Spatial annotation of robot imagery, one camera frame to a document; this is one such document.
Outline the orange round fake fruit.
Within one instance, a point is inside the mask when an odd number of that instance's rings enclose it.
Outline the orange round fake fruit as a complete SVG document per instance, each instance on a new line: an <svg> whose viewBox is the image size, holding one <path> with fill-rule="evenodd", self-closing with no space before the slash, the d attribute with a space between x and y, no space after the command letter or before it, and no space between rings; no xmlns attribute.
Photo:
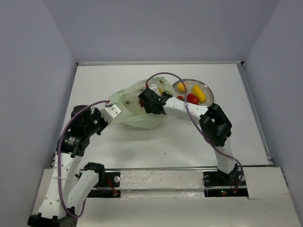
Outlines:
<svg viewBox="0 0 303 227"><path fill-rule="evenodd" d="M177 85L177 90L180 93L185 93L188 90L187 82L179 82Z"/></svg>

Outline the green translucent plastic bag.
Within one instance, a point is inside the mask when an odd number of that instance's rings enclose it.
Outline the green translucent plastic bag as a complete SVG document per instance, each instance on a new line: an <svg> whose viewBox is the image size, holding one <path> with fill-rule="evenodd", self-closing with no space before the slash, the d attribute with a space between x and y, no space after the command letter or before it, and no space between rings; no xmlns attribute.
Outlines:
<svg viewBox="0 0 303 227"><path fill-rule="evenodd" d="M112 121L113 124L124 124L136 128L153 129L162 123L166 115L146 113L140 106L138 96L145 89L145 80L140 80L128 88L123 88L108 99L118 106L121 113Z"/></svg>

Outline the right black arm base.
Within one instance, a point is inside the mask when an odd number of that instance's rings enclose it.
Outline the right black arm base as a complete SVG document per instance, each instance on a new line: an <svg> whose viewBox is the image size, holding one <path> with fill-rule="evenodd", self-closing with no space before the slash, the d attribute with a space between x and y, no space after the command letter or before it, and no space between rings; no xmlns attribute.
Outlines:
<svg viewBox="0 0 303 227"><path fill-rule="evenodd" d="M203 172L204 196L211 197L248 197L245 176L238 170L229 179L218 171Z"/></svg>

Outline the red cherry tomato bunch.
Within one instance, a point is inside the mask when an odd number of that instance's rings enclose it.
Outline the red cherry tomato bunch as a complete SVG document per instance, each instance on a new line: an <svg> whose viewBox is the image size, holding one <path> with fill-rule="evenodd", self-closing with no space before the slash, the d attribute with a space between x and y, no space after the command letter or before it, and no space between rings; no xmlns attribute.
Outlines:
<svg viewBox="0 0 303 227"><path fill-rule="evenodd" d="M186 97L177 96L177 99L182 100L182 101L187 101L187 102L195 104L195 105L198 105L200 102L199 98L192 93L189 93Z"/></svg>

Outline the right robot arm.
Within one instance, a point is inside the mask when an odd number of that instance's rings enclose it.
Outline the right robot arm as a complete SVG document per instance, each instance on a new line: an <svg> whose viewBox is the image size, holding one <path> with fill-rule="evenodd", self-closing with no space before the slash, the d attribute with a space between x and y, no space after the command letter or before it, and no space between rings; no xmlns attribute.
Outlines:
<svg viewBox="0 0 303 227"><path fill-rule="evenodd" d="M235 189L240 186L243 168L233 156L230 146L232 124L219 105L201 106L187 103L165 92L158 95L150 88L146 88L138 98L146 113L190 120L214 149L217 159L216 180L222 185L234 186Z"/></svg>

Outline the yellow fake lemon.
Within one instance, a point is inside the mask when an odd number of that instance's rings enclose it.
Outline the yellow fake lemon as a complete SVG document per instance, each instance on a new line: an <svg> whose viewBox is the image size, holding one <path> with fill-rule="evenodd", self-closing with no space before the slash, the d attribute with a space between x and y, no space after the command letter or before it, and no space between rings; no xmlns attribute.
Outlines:
<svg viewBox="0 0 303 227"><path fill-rule="evenodd" d="M193 94L199 99L199 102L206 102L206 95L198 85L194 85L192 91Z"/></svg>

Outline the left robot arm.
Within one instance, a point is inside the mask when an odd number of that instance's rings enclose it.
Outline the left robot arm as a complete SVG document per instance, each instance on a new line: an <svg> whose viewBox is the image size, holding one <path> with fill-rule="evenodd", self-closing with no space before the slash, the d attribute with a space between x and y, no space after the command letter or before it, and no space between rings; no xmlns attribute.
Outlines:
<svg viewBox="0 0 303 227"><path fill-rule="evenodd" d="M53 174L37 213L28 218L30 227L75 227L82 216L86 198L93 187L105 181L103 164L87 163L77 183L76 171L90 138L101 132L121 113L109 101L98 109L96 104L74 107L71 119L59 137L54 156Z"/></svg>

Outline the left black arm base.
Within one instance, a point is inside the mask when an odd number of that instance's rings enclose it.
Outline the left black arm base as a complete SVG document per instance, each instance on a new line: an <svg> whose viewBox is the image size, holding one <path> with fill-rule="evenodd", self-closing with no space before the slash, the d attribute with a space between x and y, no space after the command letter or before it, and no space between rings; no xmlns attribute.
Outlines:
<svg viewBox="0 0 303 227"><path fill-rule="evenodd" d="M120 198L120 172L106 172L103 180L100 180L88 194L88 198Z"/></svg>

